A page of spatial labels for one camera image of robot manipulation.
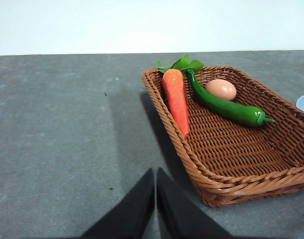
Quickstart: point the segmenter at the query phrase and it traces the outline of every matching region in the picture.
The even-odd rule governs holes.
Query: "pepper stem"
[[[266,121],[266,122],[275,122],[274,119],[270,119],[270,118],[263,118],[263,121]]]

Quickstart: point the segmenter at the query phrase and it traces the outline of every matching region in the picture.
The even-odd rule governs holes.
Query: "white wall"
[[[0,55],[304,49],[304,0],[0,0]]]

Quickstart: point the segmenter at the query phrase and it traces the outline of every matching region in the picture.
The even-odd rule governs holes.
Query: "green chili pepper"
[[[237,123],[256,127],[275,120],[266,118],[265,112],[255,106],[246,106],[236,102],[218,98],[207,92],[199,83],[193,69],[184,69],[187,78],[201,103],[214,113]]]

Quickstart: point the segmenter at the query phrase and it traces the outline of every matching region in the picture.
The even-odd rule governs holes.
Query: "basket rim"
[[[245,74],[241,70],[232,67],[232,66],[204,66],[202,69],[210,70],[215,68],[221,68],[221,69],[231,69],[234,72],[237,72],[238,74],[241,74],[242,76],[246,77],[248,80],[251,81],[251,83],[257,88],[257,90],[261,91],[261,89],[265,90],[265,94],[271,94],[274,100],[277,100],[279,103],[282,104],[282,106],[285,109],[289,110],[295,110],[295,119],[299,124],[302,124],[302,121],[304,121],[304,112],[294,105],[292,105],[287,100],[283,99],[281,96],[276,94],[275,92],[271,91],[269,88],[264,86],[262,83],[256,81],[251,76]],[[152,98],[153,95],[156,96],[156,100],[158,102],[155,102],[154,99],[152,99],[154,106],[156,106],[157,103],[160,104],[160,107],[162,109],[157,109],[158,113],[160,114],[160,111],[163,110],[164,116],[161,117],[163,123],[165,124],[165,119],[167,118],[171,124],[171,127],[173,128],[174,134],[170,134],[168,129],[167,132],[169,133],[169,136],[171,138],[174,138],[175,136],[178,137],[179,141],[176,142],[180,143],[180,147],[183,147],[186,155],[182,151],[182,149],[177,149],[177,145],[174,145],[176,148],[176,151],[180,158],[181,156],[188,156],[190,163],[188,163],[185,160],[182,160],[184,167],[186,171],[189,173],[189,175],[198,183],[206,186],[208,191],[214,191],[215,193],[224,193],[224,195],[233,195],[235,196],[235,193],[239,195],[244,195],[244,193],[247,191],[245,188],[251,187],[251,191],[253,194],[259,194],[262,192],[262,187],[265,187],[267,184],[274,185],[274,187],[269,187],[268,191],[278,189],[280,187],[286,187],[290,185],[300,184],[304,183],[304,167],[292,167],[290,169],[286,169],[283,171],[274,171],[262,175],[250,175],[250,176],[223,176],[218,175],[213,172],[211,172],[209,169],[205,167],[205,165],[198,159],[198,157],[192,152],[188,142],[184,138],[183,134],[179,130],[176,122],[174,121],[171,113],[169,112],[167,106],[165,105],[163,98],[161,97],[158,89],[156,88],[155,84],[149,77],[149,74],[151,73],[157,73],[158,68],[149,68],[143,71],[142,73],[142,80],[150,94],[150,97]]]

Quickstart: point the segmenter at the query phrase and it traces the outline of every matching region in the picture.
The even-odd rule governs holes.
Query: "green leaf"
[[[164,66],[159,71],[165,73],[168,69],[171,69],[172,66]]]
[[[160,68],[160,69],[163,68],[163,67],[162,67],[162,63],[161,63],[160,61],[157,61],[157,67]]]
[[[180,70],[182,68],[188,67],[189,63],[190,63],[190,56],[184,55],[172,65],[172,68]]]
[[[194,72],[198,72],[203,68],[204,64],[198,60],[192,60],[189,66],[192,67]]]
[[[190,56],[189,55],[182,56],[180,69],[189,67],[189,64],[190,64]]]

